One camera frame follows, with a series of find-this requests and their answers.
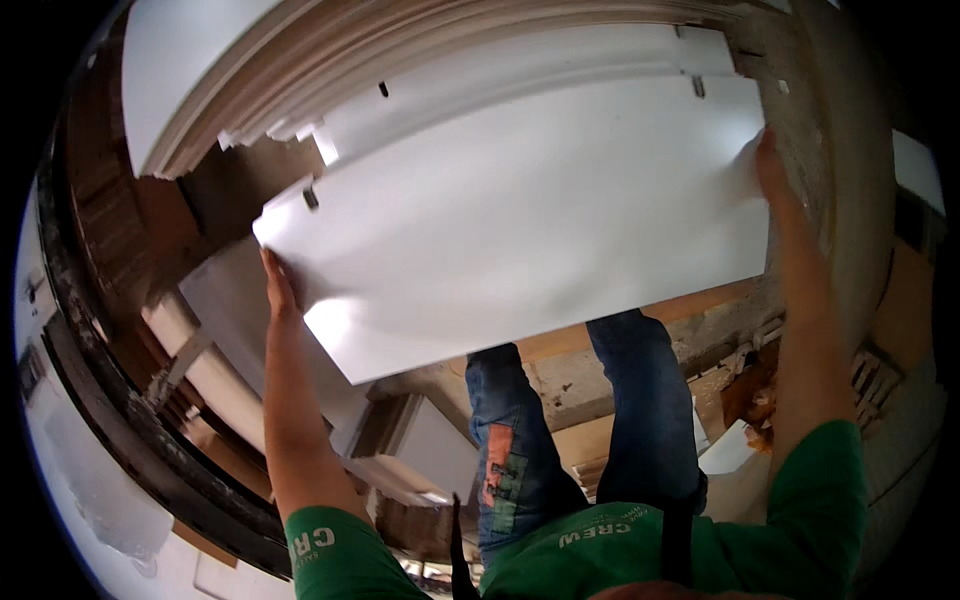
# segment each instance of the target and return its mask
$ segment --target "wooden beam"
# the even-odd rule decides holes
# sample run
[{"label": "wooden beam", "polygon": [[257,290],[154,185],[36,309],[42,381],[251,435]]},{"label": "wooden beam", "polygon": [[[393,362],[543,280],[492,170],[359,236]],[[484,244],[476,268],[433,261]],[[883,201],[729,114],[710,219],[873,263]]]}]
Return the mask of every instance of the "wooden beam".
[{"label": "wooden beam", "polygon": [[[673,323],[688,319],[720,304],[743,300],[755,290],[756,280],[757,277],[741,279],[701,292],[656,302],[644,306],[641,310],[644,315],[653,317],[661,323]],[[558,354],[590,349],[591,345],[587,326],[580,323],[517,340],[516,347],[520,351],[520,360],[524,363],[532,363]],[[466,356],[452,358],[448,364],[450,369],[460,376],[463,376],[467,370]]]}]

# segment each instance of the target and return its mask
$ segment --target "leg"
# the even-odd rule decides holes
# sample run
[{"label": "leg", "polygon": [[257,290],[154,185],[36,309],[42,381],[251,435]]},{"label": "leg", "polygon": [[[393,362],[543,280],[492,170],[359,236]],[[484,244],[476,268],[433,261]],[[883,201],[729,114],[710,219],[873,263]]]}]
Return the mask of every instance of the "leg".
[{"label": "leg", "polygon": [[470,433],[481,448],[480,554],[488,565],[499,549],[588,504],[560,466],[516,346],[471,354],[466,377]]},{"label": "leg", "polygon": [[666,329],[635,309],[591,321],[587,331],[613,384],[616,413],[597,502],[689,506],[700,514],[707,479],[697,466],[690,389]]}]

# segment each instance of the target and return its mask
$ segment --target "green sleeve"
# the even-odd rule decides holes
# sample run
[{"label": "green sleeve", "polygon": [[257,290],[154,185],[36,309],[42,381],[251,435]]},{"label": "green sleeve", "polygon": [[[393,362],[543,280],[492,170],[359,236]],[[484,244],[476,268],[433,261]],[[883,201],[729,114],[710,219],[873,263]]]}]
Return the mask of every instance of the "green sleeve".
[{"label": "green sleeve", "polygon": [[716,532],[745,591],[842,598],[866,516],[859,432],[835,420],[787,456],[770,490],[766,525],[717,523]]},{"label": "green sleeve", "polygon": [[286,534],[298,600],[426,597],[376,531],[346,511],[302,508]]}]

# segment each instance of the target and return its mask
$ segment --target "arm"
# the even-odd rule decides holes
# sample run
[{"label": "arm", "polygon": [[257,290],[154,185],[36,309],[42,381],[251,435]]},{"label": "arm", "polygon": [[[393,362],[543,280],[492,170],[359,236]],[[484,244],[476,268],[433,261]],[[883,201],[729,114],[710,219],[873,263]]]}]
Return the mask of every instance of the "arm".
[{"label": "arm", "polygon": [[855,421],[826,260],[817,248],[804,208],[790,189],[769,129],[756,151],[760,188],[780,234],[780,281],[786,323],[780,344],[777,412],[773,418],[776,473],[808,433],[830,420]]},{"label": "arm", "polygon": [[307,506],[342,509],[372,525],[363,501],[330,447],[324,416],[307,380],[303,318],[276,255],[262,250],[270,298],[263,394],[267,470],[280,518]]}]

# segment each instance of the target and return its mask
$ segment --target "patched jeans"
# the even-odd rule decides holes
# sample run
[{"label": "patched jeans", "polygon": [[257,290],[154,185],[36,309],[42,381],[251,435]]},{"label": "patched jeans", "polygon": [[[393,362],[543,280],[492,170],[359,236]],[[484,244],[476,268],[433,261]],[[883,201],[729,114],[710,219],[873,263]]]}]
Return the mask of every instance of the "patched jeans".
[{"label": "patched jeans", "polygon": [[[587,332],[613,385],[615,410],[597,503],[700,514],[707,478],[697,466],[690,390],[666,329],[635,309],[591,321]],[[589,504],[560,465],[516,346],[471,354],[466,377],[470,433],[481,446],[480,553],[488,565],[510,543]]]}]

